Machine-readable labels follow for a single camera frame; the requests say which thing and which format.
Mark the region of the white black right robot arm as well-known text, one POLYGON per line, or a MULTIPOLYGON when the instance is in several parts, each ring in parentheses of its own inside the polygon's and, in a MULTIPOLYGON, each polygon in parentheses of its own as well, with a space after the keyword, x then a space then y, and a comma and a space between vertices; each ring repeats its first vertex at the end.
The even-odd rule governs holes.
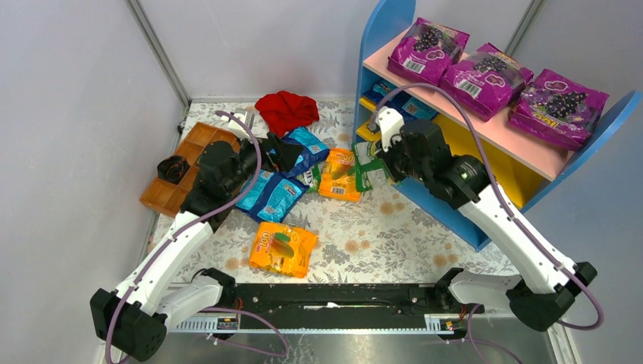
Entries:
POLYGON ((518 271, 500 276, 452 268, 436 284, 443 302, 509 310, 535 331, 559 322, 597 276, 594 266, 565 257, 529 222, 522 222, 484 164, 472 155, 453 155, 433 121, 406 124, 402 117, 379 116, 375 123, 381 132, 377 156, 394 180, 413 178, 424 184, 434 198, 482 230, 518 271))

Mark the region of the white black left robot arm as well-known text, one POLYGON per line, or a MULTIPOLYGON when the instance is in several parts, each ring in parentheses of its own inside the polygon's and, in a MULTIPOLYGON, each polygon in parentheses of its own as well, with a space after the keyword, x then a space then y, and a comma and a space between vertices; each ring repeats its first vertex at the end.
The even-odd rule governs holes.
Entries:
POLYGON ((205 147, 200 176, 187 194, 163 241, 114 290, 97 290, 90 309, 97 337, 105 342, 105 362, 112 351, 146 361, 160 348, 168 330, 207 308, 234 304, 234 279, 209 268, 191 284, 173 293, 168 288, 188 258, 229 216, 234 205, 257 184, 262 168, 271 165, 270 151, 287 153, 288 167, 302 146, 284 143, 273 133, 249 135, 235 150, 226 141, 205 147))

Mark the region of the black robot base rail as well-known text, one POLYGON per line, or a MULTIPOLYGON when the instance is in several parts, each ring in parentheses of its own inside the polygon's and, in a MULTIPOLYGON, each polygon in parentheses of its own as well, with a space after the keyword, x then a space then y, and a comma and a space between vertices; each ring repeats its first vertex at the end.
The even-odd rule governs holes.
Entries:
POLYGON ((473 304, 451 296, 445 284, 237 283, 215 268, 199 278, 222 286, 217 307, 233 309, 223 328, 258 331, 458 331, 473 304))

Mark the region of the orange mango candy bag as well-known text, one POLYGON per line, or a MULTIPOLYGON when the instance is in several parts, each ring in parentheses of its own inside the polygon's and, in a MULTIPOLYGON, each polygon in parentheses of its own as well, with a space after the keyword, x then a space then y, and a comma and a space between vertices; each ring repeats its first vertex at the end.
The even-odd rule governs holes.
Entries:
POLYGON ((361 193, 356 188, 356 159, 352 151, 330 150, 321 171, 318 192, 332 199, 359 201, 361 193))
POLYGON ((305 278, 318 235, 301 227, 264 221, 249 255, 249 266, 294 278, 305 278))

